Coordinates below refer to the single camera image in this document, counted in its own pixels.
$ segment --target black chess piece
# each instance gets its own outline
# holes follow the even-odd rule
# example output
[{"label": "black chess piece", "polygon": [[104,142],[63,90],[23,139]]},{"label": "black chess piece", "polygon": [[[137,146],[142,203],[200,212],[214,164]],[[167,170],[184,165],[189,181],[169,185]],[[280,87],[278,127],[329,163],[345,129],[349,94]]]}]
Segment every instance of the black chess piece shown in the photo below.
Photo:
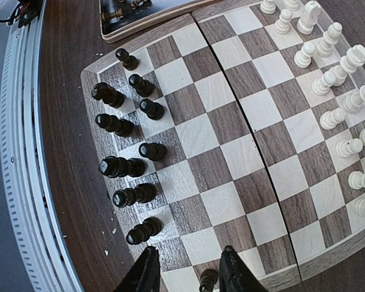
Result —
[{"label": "black chess piece", "polygon": [[94,99],[103,100],[103,103],[113,108],[122,106],[125,98],[124,94],[116,91],[111,85],[105,82],[100,82],[93,86],[91,94]]},{"label": "black chess piece", "polygon": [[112,202],[118,208],[125,206],[131,206],[138,203],[147,203],[155,199],[157,195],[157,189],[152,184],[139,184],[135,189],[124,189],[117,190],[114,195]]},{"label": "black chess piece", "polygon": [[143,143],[139,146],[139,154],[144,157],[148,158],[152,161],[160,161],[164,159],[168,149],[165,145],[158,144],[158,143]]},{"label": "black chess piece", "polygon": [[214,269],[205,269],[200,275],[199,292],[213,292],[218,282],[218,272]]},{"label": "black chess piece", "polygon": [[95,122],[100,128],[107,132],[115,132],[121,137],[128,137],[134,129],[134,124],[129,120],[119,120],[116,116],[110,116],[109,114],[98,114]]},{"label": "black chess piece", "polygon": [[138,59],[131,56],[125,49],[116,50],[115,56],[123,63],[123,67],[129,71],[135,70],[139,65]]},{"label": "black chess piece", "polygon": [[147,114],[147,117],[152,120],[159,120],[164,116],[165,109],[157,102],[152,102],[150,99],[143,99],[139,107],[141,111]]},{"label": "black chess piece", "polygon": [[131,75],[128,79],[128,83],[135,89],[136,93],[142,97],[150,96],[155,88],[154,84],[143,79],[138,74]]},{"label": "black chess piece", "polygon": [[109,178],[123,178],[127,175],[137,178],[145,171],[146,164],[138,158],[127,160],[122,157],[109,156],[104,158],[99,165],[99,172]]},{"label": "black chess piece", "polygon": [[159,234],[162,230],[162,222],[155,217],[145,219],[142,224],[136,225],[126,236],[129,245],[139,245],[149,240],[150,236]]}]

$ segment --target walnut wood square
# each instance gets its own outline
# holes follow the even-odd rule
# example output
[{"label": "walnut wood square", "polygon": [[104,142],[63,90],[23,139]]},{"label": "walnut wood square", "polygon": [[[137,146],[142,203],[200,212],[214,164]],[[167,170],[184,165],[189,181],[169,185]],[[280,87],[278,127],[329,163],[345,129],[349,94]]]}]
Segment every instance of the walnut wood square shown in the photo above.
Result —
[{"label": "walnut wood square", "polygon": [[320,219],[319,222],[326,248],[340,242],[352,233],[345,206]]},{"label": "walnut wood square", "polygon": [[296,154],[291,137],[282,121],[256,132],[255,138],[267,166]]},{"label": "walnut wood square", "polygon": [[250,133],[248,124],[236,102],[209,112],[208,118],[220,145]]},{"label": "walnut wood square", "polygon": [[177,201],[169,206],[180,235],[211,227],[206,207],[200,195]]},{"label": "walnut wood square", "polygon": [[188,159],[199,192],[213,189],[232,181],[220,147]]},{"label": "walnut wood square", "polygon": [[251,61],[230,68],[225,73],[234,94],[239,99],[266,88],[260,74]]}]

